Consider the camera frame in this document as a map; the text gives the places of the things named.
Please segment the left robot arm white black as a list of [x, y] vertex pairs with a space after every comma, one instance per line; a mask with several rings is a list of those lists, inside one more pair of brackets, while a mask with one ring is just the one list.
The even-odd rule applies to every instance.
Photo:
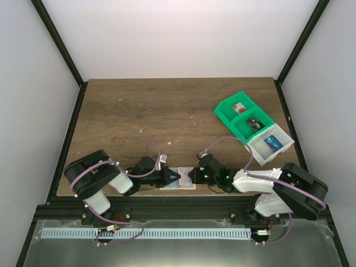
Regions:
[[163, 188], [179, 180], [181, 175], [165, 162], [166, 155], [159, 155], [157, 160], [144, 156], [133, 168], [123, 170], [104, 150], [98, 150], [67, 165], [63, 174], [75, 197], [102, 215], [111, 207], [103, 192], [107, 185], [123, 196], [131, 196], [141, 185]]

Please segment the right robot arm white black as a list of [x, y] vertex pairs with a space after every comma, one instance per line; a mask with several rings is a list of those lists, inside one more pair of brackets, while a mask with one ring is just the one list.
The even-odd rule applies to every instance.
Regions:
[[199, 166], [188, 173], [194, 184], [216, 185], [223, 192], [257, 194], [253, 210], [263, 217], [295, 214], [316, 220], [327, 206], [328, 186], [298, 165], [287, 162], [282, 168], [264, 171], [228, 169], [211, 154], [199, 158]]

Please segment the beige leather card holder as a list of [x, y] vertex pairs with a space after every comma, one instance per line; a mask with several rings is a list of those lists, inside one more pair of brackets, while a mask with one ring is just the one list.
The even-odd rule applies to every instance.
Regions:
[[195, 184], [193, 184], [192, 187], [180, 187], [179, 181], [178, 181], [178, 188], [177, 189], [163, 189], [163, 188], [160, 188], [160, 190], [195, 190], [195, 189], [196, 189], [196, 185]]

